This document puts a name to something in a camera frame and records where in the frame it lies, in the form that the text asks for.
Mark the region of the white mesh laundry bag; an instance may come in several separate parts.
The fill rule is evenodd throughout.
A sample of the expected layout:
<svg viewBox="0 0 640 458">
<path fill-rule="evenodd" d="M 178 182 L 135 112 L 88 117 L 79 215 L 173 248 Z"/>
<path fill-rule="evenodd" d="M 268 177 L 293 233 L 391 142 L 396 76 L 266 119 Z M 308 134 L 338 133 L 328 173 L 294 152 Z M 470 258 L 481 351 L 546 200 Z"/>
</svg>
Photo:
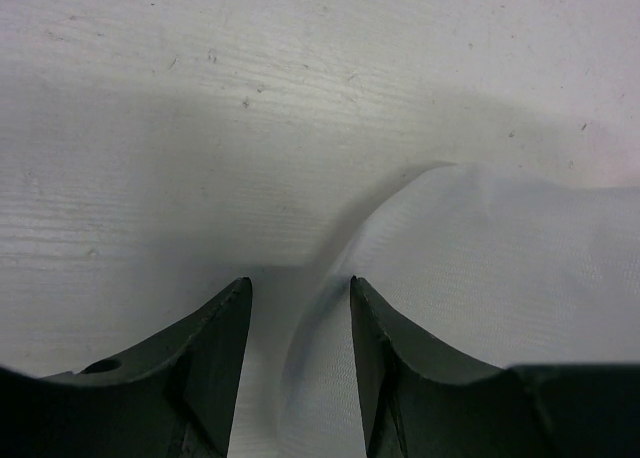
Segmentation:
<svg viewBox="0 0 640 458">
<path fill-rule="evenodd" d="M 278 404 L 284 457 L 365 453 L 348 287 L 490 364 L 639 357 L 639 191 L 479 165 L 431 169 L 382 204 L 309 297 Z"/>
</svg>

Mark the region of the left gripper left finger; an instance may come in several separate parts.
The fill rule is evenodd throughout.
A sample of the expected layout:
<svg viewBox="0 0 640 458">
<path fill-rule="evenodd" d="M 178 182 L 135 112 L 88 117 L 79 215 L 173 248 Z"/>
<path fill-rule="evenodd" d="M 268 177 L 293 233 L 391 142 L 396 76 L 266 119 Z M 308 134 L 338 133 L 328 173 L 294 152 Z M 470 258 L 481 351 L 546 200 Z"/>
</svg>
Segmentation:
<svg viewBox="0 0 640 458">
<path fill-rule="evenodd" d="M 1 370 L 4 457 L 224 457 L 252 309 L 240 278 L 80 372 Z"/>
</svg>

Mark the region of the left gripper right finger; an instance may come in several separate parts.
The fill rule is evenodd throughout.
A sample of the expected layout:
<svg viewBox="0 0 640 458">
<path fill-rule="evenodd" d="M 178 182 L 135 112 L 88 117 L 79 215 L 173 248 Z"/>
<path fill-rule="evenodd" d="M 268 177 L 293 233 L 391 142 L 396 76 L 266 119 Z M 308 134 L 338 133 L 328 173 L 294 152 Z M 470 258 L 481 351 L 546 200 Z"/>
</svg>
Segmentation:
<svg viewBox="0 0 640 458">
<path fill-rule="evenodd" d="M 635 457 L 639 368 L 500 369 L 436 338 L 366 280 L 350 282 L 365 451 L 370 457 Z"/>
</svg>

